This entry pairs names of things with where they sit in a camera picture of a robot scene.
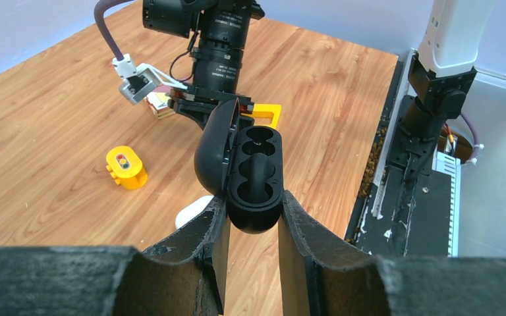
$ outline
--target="yellow plastic object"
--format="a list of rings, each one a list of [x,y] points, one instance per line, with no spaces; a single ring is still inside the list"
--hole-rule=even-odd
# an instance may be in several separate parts
[[[255,124],[256,126],[267,126],[276,129],[282,106],[280,104],[255,104],[252,114],[244,114],[255,119],[271,119],[270,124]]]
[[[118,186],[127,190],[141,188],[148,180],[144,165],[129,146],[113,148],[105,156],[105,168]]]

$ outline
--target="gray wall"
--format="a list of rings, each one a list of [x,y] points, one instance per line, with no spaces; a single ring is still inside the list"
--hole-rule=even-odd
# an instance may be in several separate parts
[[[0,0],[0,73],[93,22],[96,0]],[[259,0],[267,16],[403,56],[432,0]],[[497,0],[478,66],[506,75],[506,0]]]

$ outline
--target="white robotic arm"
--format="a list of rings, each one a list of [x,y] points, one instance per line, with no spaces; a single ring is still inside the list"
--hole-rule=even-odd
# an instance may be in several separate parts
[[[468,72],[494,0],[435,0],[418,59],[436,78]]]

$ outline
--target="gray floor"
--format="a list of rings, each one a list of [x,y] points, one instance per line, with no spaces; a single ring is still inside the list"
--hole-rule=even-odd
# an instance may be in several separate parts
[[[474,82],[463,108],[485,148],[476,166],[463,166],[461,257],[506,257],[506,83],[485,81]],[[469,135],[460,119],[451,126]]]

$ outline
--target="wooden tabletop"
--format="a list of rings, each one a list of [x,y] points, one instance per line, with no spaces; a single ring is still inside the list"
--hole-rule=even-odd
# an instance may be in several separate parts
[[[145,30],[141,3],[107,19],[137,64],[168,69],[187,39]],[[157,120],[118,91],[111,52],[91,26],[0,75],[0,245],[133,245],[175,231],[208,194],[193,155],[199,127]],[[346,231],[396,56],[270,19],[252,21],[238,92],[283,105],[285,187],[338,236]],[[175,75],[186,76],[185,58]],[[149,180],[115,185],[105,154],[129,145]],[[232,228],[226,315],[282,314],[276,227]]]

